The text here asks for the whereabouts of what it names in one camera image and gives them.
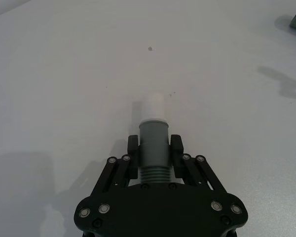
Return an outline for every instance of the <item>black bracket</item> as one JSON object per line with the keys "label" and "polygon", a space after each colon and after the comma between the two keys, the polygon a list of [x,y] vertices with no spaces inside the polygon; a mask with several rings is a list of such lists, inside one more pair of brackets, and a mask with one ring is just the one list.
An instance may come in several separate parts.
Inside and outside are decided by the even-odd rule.
{"label": "black bracket", "polygon": [[128,186],[138,173],[138,137],[128,138],[128,154],[111,157],[82,200],[74,222],[84,237],[236,237],[248,220],[242,201],[226,192],[205,157],[184,154],[179,135],[171,136],[175,176],[185,184]]}

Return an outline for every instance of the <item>white cap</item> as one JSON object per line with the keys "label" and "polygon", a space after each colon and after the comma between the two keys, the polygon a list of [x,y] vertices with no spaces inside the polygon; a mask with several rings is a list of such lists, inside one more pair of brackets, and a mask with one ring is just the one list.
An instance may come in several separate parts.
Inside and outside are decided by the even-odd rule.
{"label": "white cap", "polygon": [[142,101],[141,123],[153,120],[167,122],[164,114],[164,99],[160,93],[146,96]]}

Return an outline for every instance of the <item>gray cylindrical object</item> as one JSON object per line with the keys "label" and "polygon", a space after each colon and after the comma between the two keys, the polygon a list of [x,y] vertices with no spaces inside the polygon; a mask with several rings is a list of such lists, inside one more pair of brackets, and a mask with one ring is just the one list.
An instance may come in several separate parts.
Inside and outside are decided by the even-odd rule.
{"label": "gray cylindrical object", "polygon": [[140,167],[142,183],[170,182],[169,125],[161,120],[140,124]]}

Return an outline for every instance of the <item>threaded section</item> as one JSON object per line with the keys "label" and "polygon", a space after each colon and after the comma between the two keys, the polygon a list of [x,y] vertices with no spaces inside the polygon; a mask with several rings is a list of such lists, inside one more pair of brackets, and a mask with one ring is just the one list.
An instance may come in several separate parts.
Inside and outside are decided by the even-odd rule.
{"label": "threaded section", "polygon": [[169,167],[143,167],[141,168],[142,183],[169,183],[170,168]]}

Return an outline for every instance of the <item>screw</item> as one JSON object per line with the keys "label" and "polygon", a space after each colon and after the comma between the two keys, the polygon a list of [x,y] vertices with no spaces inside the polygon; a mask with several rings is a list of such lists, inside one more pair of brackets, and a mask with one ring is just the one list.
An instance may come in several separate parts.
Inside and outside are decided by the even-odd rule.
{"label": "screw", "polygon": [[141,185],[141,189],[142,190],[148,190],[149,189],[149,185],[148,184],[142,184]]}
{"label": "screw", "polygon": [[108,205],[106,203],[101,204],[101,206],[99,207],[99,212],[102,214],[108,213],[109,210],[110,210],[110,205]]}
{"label": "screw", "polygon": [[217,202],[217,201],[213,201],[211,203],[211,207],[215,210],[215,211],[221,211],[222,210],[222,205]]}
{"label": "screw", "polygon": [[129,156],[124,156],[123,160],[130,160],[130,157]]}
{"label": "screw", "polygon": [[221,221],[225,224],[225,225],[230,225],[231,220],[227,217],[227,216],[222,216],[221,217]]}
{"label": "screw", "polygon": [[234,213],[236,213],[236,214],[241,214],[241,213],[242,213],[241,208],[240,208],[239,206],[235,205],[235,204],[231,206],[231,210],[232,210]]}
{"label": "screw", "polygon": [[115,158],[110,158],[109,163],[115,163],[116,159]]}
{"label": "screw", "polygon": [[174,190],[177,189],[177,185],[175,183],[169,184],[169,189]]}
{"label": "screw", "polygon": [[197,157],[197,160],[200,162],[203,162],[205,159],[204,159],[204,157],[199,156],[199,157]]}
{"label": "screw", "polygon": [[99,227],[101,227],[102,226],[102,220],[101,219],[95,219],[94,220],[94,222],[92,223],[93,224],[93,226],[95,227],[95,228],[99,228]]}
{"label": "screw", "polygon": [[189,155],[184,155],[183,159],[189,159]]}
{"label": "screw", "polygon": [[90,214],[89,208],[84,208],[79,212],[79,217],[84,218],[87,217]]}

